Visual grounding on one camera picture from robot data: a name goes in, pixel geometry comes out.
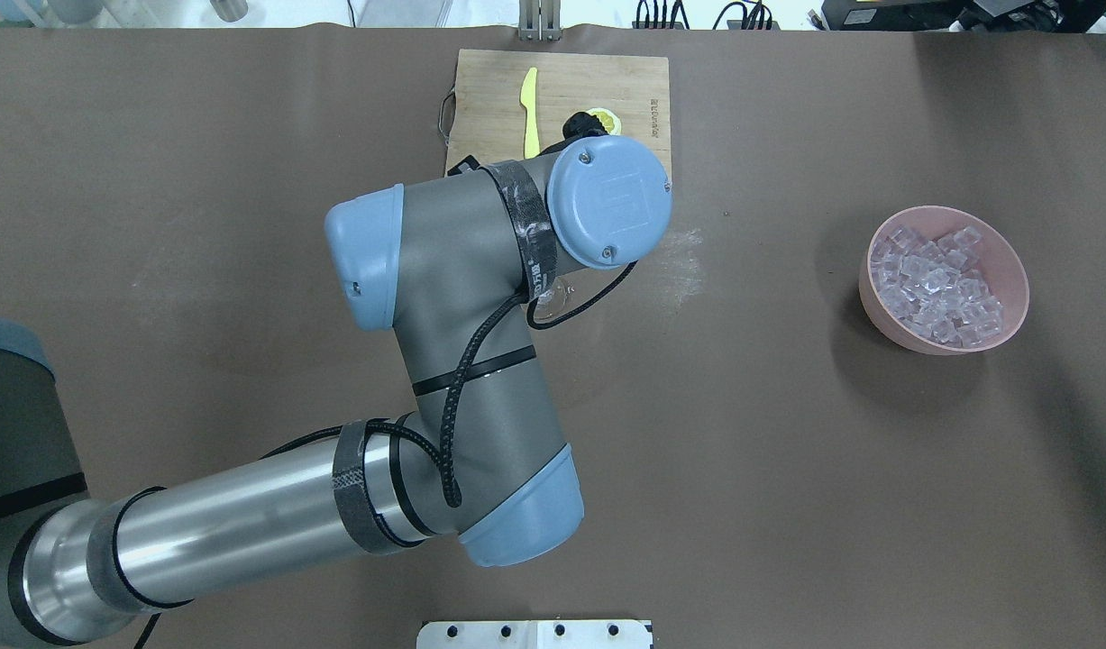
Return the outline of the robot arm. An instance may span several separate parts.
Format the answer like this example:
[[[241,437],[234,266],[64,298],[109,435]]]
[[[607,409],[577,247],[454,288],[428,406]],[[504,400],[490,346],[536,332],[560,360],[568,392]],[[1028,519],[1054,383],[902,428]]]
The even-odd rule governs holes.
[[[568,540],[584,501],[529,333],[577,270],[662,239],[672,184],[632,137],[466,161],[325,218],[361,329],[392,329],[416,411],[301,436],[261,459],[108,504],[90,498],[31,329],[0,320],[0,645],[63,648],[197,597],[455,535],[484,567]]]

